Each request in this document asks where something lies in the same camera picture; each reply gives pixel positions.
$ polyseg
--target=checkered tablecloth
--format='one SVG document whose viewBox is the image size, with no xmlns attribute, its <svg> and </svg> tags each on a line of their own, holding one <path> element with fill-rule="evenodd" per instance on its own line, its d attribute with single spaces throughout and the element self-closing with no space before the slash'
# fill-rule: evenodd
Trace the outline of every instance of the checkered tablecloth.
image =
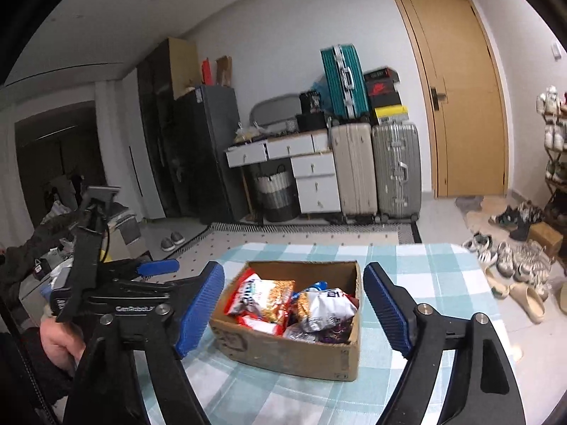
<svg viewBox="0 0 567 425">
<path fill-rule="evenodd" d="M 227 283 L 246 261 L 358 261 L 361 270 L 379 262 L 394 284 L 405 287 L 416 302 L 434 306 L 442 315 L 469 319 L 486 313 L 509 354 L 509 341 L 498 306 L 477 259 L 457 245 L 310 246 L 245 244 L 218 262 Z M 199 348 L 184 360 L 185 372 L 213 425 L 349 424 L 374 425 L 402 374 L 405 359 L 392 351 L 374 311 L 364 297 L 361 306 L 361 353 L 358 379 L 332 382 L 304 379 L 254 368 L 228 359 L 214 347 L 209 328 Z M 138 374 L 148 415 L 164 423 L 137 353 Z M 444 352 L 423 424 L 436 424 L 453 364 Z"/>
</svg>

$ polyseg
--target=gray suitcase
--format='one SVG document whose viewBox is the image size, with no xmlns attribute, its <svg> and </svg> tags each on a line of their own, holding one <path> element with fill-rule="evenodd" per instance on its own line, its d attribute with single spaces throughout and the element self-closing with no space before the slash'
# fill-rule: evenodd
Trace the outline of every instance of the gray suitcase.
<svg viewBox="0 0 567 425">
<path fill-rule="evenodd" d="M 421 210 L 421 160 L 416 125 L 389 123 L 372 128 L 381 221 L 416 221 Z"/>
<path fill-rule="evenodd" d="M 368 123 L 331 128 L 338 194 L 345 216 L 378 212 L 372 140 Z"/>
</svg>

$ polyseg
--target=white suitcase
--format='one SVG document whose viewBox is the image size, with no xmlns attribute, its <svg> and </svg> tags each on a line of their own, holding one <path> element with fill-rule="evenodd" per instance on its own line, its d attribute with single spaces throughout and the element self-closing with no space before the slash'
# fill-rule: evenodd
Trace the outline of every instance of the white suitcase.
<svg viewBox="0 0 567 425">
<path fill-rule="evenodd" d="M 345 216 L 378 212 L 376 173 L 368 123 L 331 128 L 341 211 Z"/>
</svg>

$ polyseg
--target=white dresser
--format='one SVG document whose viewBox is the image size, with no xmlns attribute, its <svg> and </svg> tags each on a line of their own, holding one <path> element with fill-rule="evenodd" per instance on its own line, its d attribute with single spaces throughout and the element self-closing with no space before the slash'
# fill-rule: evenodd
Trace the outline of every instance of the white dresser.
<svg viewBox="0 0 567 425">
<path fill-rule="evenodd" d="M 269 138 L 226 150 L 231 168 L 291 158 L 299 205 L 304 214 L 339 213 L 335 160 L 327 130 Z"/>
</svg>

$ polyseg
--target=beige slide sandal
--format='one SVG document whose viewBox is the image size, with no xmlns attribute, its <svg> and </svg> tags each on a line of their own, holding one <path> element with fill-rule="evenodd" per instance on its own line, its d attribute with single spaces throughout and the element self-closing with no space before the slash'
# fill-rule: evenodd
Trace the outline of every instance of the beige slide sandal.
<svg viewBox="0 0 567 425">
<path fill-rule="evenodd" d="M 559 293 L 559 308 L 567 315 L 567 283 L 563 283 Z"/>
<path fill-rule="evenodd" d="M 494 294 L 494 297 L 497 299 L 505 299 L 508 297 L 508 294 L 510 293 L 509 287 L 498 281 L 489 268 L 484 269 L 484 276 L 487 277 L 488 285 L 490 286 L 490 290 L 492 291 L 492 294 Z"/>
<path fill-rule="evenodd" d="M 545 306 L 532 286 L 514 283 L 510 286 L 510 296 L 524 309 L 532 323 L 539 324 L 543 321 Z"/>
</svg>

